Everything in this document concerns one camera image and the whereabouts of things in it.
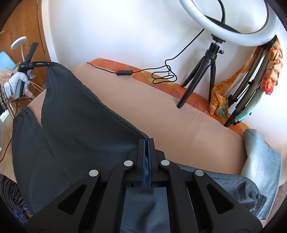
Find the left white gloved hand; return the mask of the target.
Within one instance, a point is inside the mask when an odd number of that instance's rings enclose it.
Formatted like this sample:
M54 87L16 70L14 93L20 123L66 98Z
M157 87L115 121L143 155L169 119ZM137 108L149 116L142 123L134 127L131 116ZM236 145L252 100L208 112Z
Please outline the left white gloved hand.
M5 100L13 97L17 99L22 97L24 92L28 91L30 80L23 72L17 72L12 77L1 85L1 91Z

